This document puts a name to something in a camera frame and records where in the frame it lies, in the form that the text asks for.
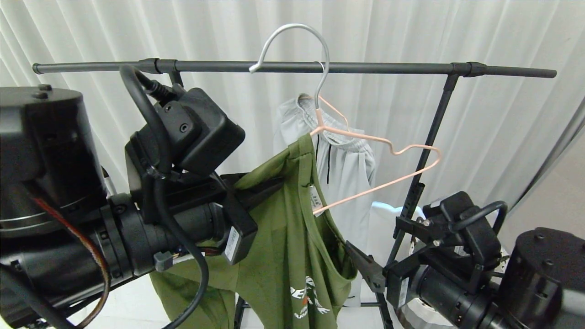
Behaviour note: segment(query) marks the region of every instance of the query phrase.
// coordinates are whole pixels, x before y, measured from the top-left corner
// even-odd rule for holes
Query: white backdrop
[[[435,143],[445,159],[423,175],[423,203],[458,190],[480,205],[516,202],[567,126],[577,125],[572,118],[583,118],[576,112],[585,95],[583,1],[2,0],[1,8],[0,85],[50,83],[81,91],[99,159],[118,190],[127,189],[123,146],[144,124],[118,73],[37,76],[32,63],[257,60],[274,29],[296,22],[321,31],[332,61],[479,61],[559,72],[554,79],[460,78]],[[267,60],[323,58],[316,38],[296,30],[275,40]],[[246,130],[244,144],[219,169],[227,173],[251,170],[272,155],[274,110],[299,92],[312,94],[319,75],[184,73],[183,79],[188,88],[203,88]],[[444,80],[330,74],[322,95],[353,126],[402,148],[424,143]],[[411,172],[418,161],[419,151],[391,157],[372,146],[378,183]],[[392,186],[376,200],[400,205],[408,185]],[[114,294],[111,314],[128,317],[136,305],[142,312],[132,317],[158,312],[155,320],[164,322],[160,305],[137,305],[153,300],[152,291],[139,298],[148,284],[132,287]]]

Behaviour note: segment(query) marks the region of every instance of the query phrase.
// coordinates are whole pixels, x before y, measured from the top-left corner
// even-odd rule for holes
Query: hanger bar
[[[171,72],[242,72],[250,73],[255,61],[183,61],[166,59],[144,59],[139,61],[104,61],[87,63],[33,64],[36,74],[64,72],[118,71],[129,64],[145,73]],[[258,72],[265,73],[323,73],[316,62],[267,61]],[[555,70],[544,68],[487,66],[477,62],[467,63],[331,63],[329,73],[347,74],[457,74],[462,77],[516,76],[554,78]]]

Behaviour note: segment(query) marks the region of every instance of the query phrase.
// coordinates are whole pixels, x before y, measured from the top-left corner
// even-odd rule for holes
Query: pants leg
[[[170,273],[153,272],[150,280],[172,320],[189,305],[199,288],[198,282]],[[230,290],[208,286],[199,306],[179,328],[233,329],[235,298]]]

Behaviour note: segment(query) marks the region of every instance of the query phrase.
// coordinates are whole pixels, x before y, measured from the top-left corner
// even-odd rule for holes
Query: beige wall
[[[585,239],[585,129],[510,212],[500,240],[512,251],[516,237],[536,227]]]

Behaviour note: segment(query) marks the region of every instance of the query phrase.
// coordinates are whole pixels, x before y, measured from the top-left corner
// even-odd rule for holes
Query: clothing rack
[[[168,74],[172,83],[183,85],[181,72],[241,72],[249,73],[249,67],[256,64],[255,61],[181,61],[174,59],[149,58],[139,61],[109,61],[92,63],[60,63],[60,64],[33,64],[33,71],[37,74],[63,73],[63,72],[90,72],[90,71],[118,71],[122,65],[132,65],[145,73]],[[272,61],[264,62],[257,72],[265,73],[323,73],[323,68],[317,62],[298,61]],[[439,131],[441,121],[445,116],[447,105],[457,80],[460,77],[470,78],[478,76],[514,76],[554,78],[555,70],[527,67],[488,66],[478,62],[467,63],[330,63],[329,73],[345,74],[444,74],[447,75],[443,94],[435,111],[435,117],[431,123],[425,144],[432,146]],[[426,166],[430,150],[424,149],[417,165],[417,171]],[[418,201],[425,187],[420,182],[421,174],[412,178],[412,182],[402,208],[401,217],[412,219]],[[398,249],[404,239],[405,232],[394,229],[394,245],[386,265],[394,261]],[[384,329],[391,329],[392,320],[386,299],[381,293],[376,294],[375,303],[362,303],[363,307],[378,307]],[[240,329],[243,311],[249,308],[240,297],[236,304],[235,329]]]

